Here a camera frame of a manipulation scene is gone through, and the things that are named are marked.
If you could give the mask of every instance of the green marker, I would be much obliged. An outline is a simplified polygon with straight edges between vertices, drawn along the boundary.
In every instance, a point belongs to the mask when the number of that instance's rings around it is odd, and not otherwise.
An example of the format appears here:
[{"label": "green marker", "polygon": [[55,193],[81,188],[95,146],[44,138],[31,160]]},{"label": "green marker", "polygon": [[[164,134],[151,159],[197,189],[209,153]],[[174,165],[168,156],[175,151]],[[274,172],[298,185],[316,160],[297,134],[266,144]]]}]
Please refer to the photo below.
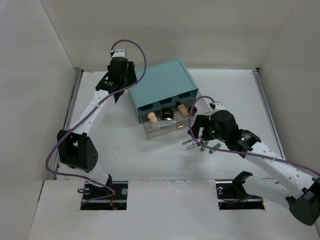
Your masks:
[{"label": "green marker", "polygon": [[[203,144],[207,146],[208,143],[209,143],[209,140],[205,140]],[[205,147],[205,146],[202,146],[200,150],[201,150],[202,152],[204,152],[204,151],[206,150],[206,147]]]},{"label": "green marker", "polygon": [[[217,145],[214,146],[215,149],[219,149],[221,147],[221,144],[218,143]],[[209,154],[213,154],[216,150],[210,149]]]}]

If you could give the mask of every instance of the teal box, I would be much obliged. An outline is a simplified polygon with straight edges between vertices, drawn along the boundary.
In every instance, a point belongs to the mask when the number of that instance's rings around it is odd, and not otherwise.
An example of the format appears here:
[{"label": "teal box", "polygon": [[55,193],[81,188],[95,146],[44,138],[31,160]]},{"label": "teal box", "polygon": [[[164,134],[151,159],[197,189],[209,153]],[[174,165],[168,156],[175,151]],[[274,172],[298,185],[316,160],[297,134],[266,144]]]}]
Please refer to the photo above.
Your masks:
[{"label": "teal box", "polygon": [[[137,70],[137,79],[143,69]],[[148,113],[160,116],[162,108],[177,110],[179,101],[191,106],[198,93],[198,86],[181,59],[161,63],[147,68],[139,84],[129,89],[132,102],[141,122],[149,121]]]}]

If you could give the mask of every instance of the white table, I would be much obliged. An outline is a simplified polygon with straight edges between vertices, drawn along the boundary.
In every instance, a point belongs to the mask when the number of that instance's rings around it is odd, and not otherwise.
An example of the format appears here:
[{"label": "white table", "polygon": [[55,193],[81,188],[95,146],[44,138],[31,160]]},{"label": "white table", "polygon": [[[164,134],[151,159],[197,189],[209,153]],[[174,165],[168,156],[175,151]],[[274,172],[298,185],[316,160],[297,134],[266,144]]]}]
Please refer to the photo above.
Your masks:
[{"label": "white table", "polygon": [[[190,70],[200,92],[222,102],[239,127],[280,154],[251,70]],[[85,72],[72,120],[89,103],[103,72]],[[219,210],[215,182],[262,169],[238,155],[187,151],[187,129],[147,139],[127,93],[92,137],[99,162],[114,180],[130,180],[126,211],[80,211],[82,180],[46,181],[29,239],[316,240],[315,226],[298,222],[268,200],[265,210]],[[61,165],[60,172],[79,173]]]}]

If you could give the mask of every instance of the transparent drawer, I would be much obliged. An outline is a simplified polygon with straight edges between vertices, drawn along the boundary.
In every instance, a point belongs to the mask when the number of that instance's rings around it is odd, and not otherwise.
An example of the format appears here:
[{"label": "transparent drawer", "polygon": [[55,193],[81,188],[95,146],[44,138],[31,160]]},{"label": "transparent drawer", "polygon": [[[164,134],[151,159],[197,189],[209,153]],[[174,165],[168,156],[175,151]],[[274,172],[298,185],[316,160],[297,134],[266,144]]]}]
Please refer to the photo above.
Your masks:
[{"label": "transparent drawer", "polygon": [[[181,103],[185,106],[186,109],[191,107],[194,101],[181,101]],[[200,99],[196,104],[196,113],[192,116],[191,123],[193,124],[197,115],[208,115],[210,113],[210,109],[204,99]],[[152,123],[151,121],[143,122],[143,126],[148,139],[153,139],[155,137],[161,136],[163,134],[170,133],[172,131],[178,131],[181,129],[188,128],[188,117],[183,118],[181,114],[178,112],[178,107],[174,103],[172,106],[168,106],[168,108],[174,109],[174,118],[173,120],[161,120],[159,114],[156,114],[157,123]]]}]

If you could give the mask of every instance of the white wall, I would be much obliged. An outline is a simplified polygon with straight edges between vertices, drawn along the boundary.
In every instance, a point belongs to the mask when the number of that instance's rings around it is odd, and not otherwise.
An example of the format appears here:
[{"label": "white wall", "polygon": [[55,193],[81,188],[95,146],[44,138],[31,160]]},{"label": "white wall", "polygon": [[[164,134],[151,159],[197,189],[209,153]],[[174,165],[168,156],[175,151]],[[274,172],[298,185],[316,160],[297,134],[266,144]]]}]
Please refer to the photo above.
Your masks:
[{"label": "white wall", "polygon": [[38,0],[0,0],[0,239],[25,240],[75,71]]},{"label": "white wall", "polygon": [[[149,65],[259,67],[297,0],[41,0],[75,67],[105,69],[111,45],[141,44]],[[128,56],[142,62],[138,51]]]},{"label": "white wall", "polygon": [[299,1],[259,73],[286,158],[320,171],[319,0]]}]

